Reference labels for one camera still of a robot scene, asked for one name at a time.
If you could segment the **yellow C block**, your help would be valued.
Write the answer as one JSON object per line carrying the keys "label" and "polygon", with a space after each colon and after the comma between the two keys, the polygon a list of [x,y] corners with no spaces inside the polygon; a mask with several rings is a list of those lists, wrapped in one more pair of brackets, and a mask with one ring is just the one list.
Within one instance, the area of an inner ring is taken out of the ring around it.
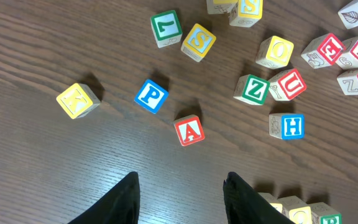
{"label": "yellow C block", "polygon": [[264,198],[274,209],[276,209],[279,213],[283,212],[283,205],[278,201],[276,197],[274,197],[270,193],[259,192],[259,195]]}

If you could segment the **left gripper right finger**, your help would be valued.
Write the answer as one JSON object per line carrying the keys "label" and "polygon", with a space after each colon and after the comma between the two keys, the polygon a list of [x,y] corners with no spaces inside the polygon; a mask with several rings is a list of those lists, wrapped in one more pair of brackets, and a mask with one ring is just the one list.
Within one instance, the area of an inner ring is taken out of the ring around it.
{"label": "left gripper right finger", "polygon": [[223,182],[223,194],[228,224],[291,224],[235,172]]}

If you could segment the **green R block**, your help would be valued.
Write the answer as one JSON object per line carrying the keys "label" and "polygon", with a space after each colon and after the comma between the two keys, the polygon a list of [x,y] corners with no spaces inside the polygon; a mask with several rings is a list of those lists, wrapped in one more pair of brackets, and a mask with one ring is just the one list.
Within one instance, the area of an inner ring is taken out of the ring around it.
{"label": "green R block", "polygon": [[312,224],[342,224],[342,215],[324,202],[311,203]]}

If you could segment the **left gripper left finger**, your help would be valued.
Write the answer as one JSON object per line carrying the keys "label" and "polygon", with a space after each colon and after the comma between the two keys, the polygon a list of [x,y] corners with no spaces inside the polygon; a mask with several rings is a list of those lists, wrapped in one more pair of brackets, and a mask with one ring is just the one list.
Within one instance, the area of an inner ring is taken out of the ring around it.
{"label": "left gripper left finger", "polygon": [[139,175],[130,172],[68,224],[138,224],[139,210]]}

